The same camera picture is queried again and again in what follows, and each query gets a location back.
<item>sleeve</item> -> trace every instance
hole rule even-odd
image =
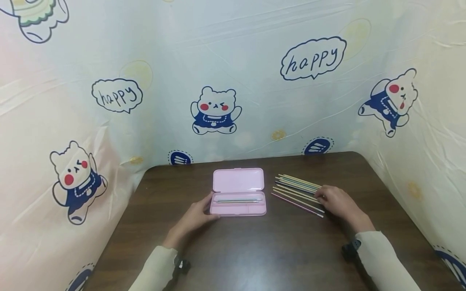
[[[156,247],[129,291],[162,291],[172,279],[177,254],[174,249]]]
[[[361,232],[356,239],[361,242],[357,252],[364,269],[380,291],[420,291],[381,232]]]

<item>wooden table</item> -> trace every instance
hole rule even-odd
[[[214,170],[255,167],[265,173],[267,214],[223,217],[193,237],[184,251],[192,268],[173,290],[369,290],[358,268],[340,253],[348,239],[338,224],[270,195],[279,173],[346,190],[392,242],[421,290],[462,290],[366,160],[354,152],[148,170],[85,290],[127,291],[168,230],[210,191]]]

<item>fabric backdrop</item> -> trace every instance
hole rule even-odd
[[[0,286],[79,290],[144,171],[356,151],[466,287],[466,0],[0,0]]]

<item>wrist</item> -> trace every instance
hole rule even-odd
[[[362,211],[349,216],[346,221],[353,229],[354,233],[376,231],[369,216]]]
[[[162,246],[167,249],[179,250],[184,238],[186,237],[186,232],[183,231],[180,227],[174,226],[168,231],[168,234],[162,243]]]

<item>pink pencil case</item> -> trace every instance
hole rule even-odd
[[[261,216],[267,212],[261,168],[221,169],[213,173],[210,213],[221,216]],[[219,203],[219,199],[259,199],[256,203]]]

